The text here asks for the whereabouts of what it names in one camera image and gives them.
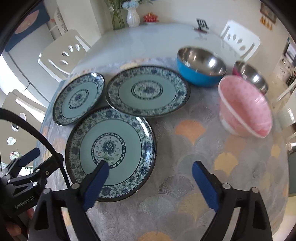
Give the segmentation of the operator hand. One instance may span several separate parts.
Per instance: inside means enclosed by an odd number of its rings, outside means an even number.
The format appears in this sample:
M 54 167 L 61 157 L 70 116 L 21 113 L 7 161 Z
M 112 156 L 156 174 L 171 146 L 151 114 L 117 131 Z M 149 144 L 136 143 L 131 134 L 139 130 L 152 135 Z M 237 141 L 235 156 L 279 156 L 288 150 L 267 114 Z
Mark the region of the operator hand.
M 28 218 L 30 220 L 32 220 L 33 216 L 34 216 L 34 209 L 33 208 L 30 208 L 26 211 L 26 214 L 28 216 Z M 11 222 L 8 222 L 8 221 L 5 221 L 4 222 L 4 226 L 6 227 L 7 231 L 9 232 L 10 236 L 11 237 L 16 237 L 18 235 L 21 235 L 22 234 L 22 231 L 21 231 L 21 228 L 16 225 L 16 224 L 13 224 Z

